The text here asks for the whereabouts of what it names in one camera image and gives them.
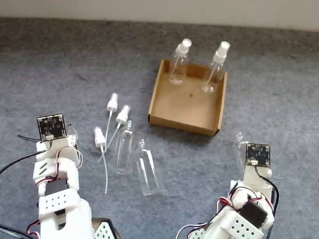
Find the circuit board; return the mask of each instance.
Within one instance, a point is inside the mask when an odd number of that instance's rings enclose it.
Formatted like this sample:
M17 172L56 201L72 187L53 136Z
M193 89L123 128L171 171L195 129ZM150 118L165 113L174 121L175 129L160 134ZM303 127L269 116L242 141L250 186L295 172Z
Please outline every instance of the circuit board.
M246 145L246 164L270 167L270 145L248 143Z
M36 118L42 141L66 137L63 114Z

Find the transparent bottle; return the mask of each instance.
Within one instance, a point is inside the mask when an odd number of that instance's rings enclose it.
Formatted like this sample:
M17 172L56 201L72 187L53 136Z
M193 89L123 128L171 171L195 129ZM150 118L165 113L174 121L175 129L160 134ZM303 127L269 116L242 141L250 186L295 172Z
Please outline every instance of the transparent bottle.
M222 41L218 50L215 52L213 62L209 65L203 77L202 90L207 93L214 93L222 81L224 76L224 62L227 56L227 51L230 44L227 41Z
M236 163L239 169L241 178L244 178L245 171L245 158L246 158L246 145L249 141L245 140L243 133L239 131L233 143L233 152L235 155Z
M187 70L187 53L191 46L189 39L184 39L178 45L169 63L168 79L173 85L180 85L185 81Z
M151 151L145 147L144 139L141 139L139 142L136 165L143 194L146 196L162 192L163 187L158 169L156 168Z
M133 131L132 121L129 120L127 126L118 134L116 143L116 155L114 159L113 168L116 173L130 174L132 172L132 143Z

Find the white spray nozzle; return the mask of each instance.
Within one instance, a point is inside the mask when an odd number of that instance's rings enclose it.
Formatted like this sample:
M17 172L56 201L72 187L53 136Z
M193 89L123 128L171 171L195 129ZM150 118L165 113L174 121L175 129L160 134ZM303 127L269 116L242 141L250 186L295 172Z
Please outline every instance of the white spray nozzle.
M94 141L97 148L105 146L105 137L100 127L94 128Z
M106 106L107 111L116 112L118 110L118 94L112 93L111 98Z
M191 46L191 40L185 38L180 45L176 48L176 53L179 56L185 56Z
M219 45L218 50L215 52L213 60L219 64L223 64L227 57L227 52L230 44L227 41L222 41Z
M118 116L116 117L116 122L119 124L126 124L128 121L130 113L130 107L128 105L124 105L121 112L119 112Z

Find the white wall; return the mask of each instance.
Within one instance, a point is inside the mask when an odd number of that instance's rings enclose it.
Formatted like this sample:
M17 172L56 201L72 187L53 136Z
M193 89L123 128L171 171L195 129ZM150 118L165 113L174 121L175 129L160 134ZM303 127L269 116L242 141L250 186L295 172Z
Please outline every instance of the white wall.
M0 16L208 23L319 31L319 0L0 0Z

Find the cardboard box lid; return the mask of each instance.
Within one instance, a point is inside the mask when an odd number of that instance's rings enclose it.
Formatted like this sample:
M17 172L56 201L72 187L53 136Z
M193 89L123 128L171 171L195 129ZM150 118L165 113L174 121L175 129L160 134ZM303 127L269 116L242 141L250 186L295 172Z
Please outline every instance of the cardboard box lid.
M201 89L207 67L188 64L182 85L168 81L169 60L162 60L149 108L149 122L214 136L220 130L226 94L227 73L216 93Z

